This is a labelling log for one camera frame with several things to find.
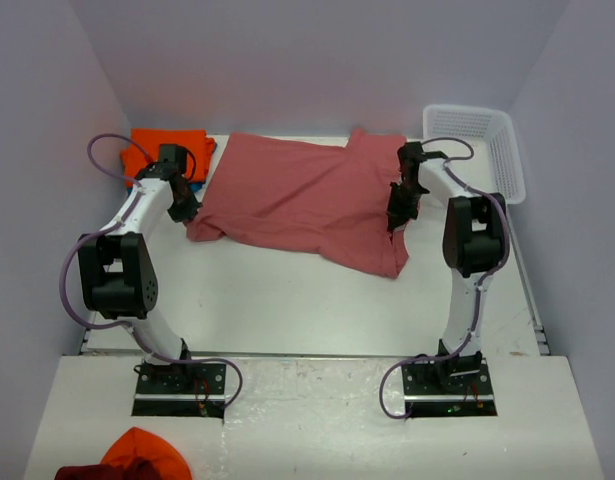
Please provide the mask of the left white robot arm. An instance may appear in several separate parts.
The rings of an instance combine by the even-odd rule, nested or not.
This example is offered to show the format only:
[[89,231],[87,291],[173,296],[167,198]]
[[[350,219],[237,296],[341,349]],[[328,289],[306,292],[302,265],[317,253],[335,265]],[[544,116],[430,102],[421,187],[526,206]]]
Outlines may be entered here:
[[186,147],[162,144],[153,163],[132,179],[134,187],[116,216],[101,230],[85,234],[75,247],[84,304],[104,324],[90,330],[119,327],[141,348],[144,359],[162,366],[159,380],[182,393],[195,379],[186,342],[156,308],[159,285],[147,240],[163,215],[187,224],[201,208],[186,178]]

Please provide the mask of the pink t shirt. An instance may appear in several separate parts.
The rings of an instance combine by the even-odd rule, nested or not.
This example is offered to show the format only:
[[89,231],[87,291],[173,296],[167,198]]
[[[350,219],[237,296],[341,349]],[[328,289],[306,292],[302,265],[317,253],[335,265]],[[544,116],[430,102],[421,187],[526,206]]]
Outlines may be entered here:
[[395,279],[408,253],[403,232],[388,230],[387,206],[405,142],[362,129],[343,146],[233,133],[187,237],[318,254]]

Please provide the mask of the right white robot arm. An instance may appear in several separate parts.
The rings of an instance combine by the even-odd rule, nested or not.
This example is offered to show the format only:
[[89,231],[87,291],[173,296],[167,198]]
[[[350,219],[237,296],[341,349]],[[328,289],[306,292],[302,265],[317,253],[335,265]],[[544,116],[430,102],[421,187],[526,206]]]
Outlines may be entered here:
[[510,233],[504,196],[469,185],[451,169],[454,161],[471,160],[473,147],[455,139],[468,154],[454,158],[439,150],[427,151],[425,146],[434,141],[410,141],[397,150],[400,178],[390,184],[387,231],[393,233],[416,220],[425,195],[445,206],[442,254],[452,276],[449,318],[438,353],[411,361],[438,363],[433,368],[435,385],[454,393],[469,379],[466,365],[458,359],[471,362],[480,354],[484,301],[493,276],[509,259]]

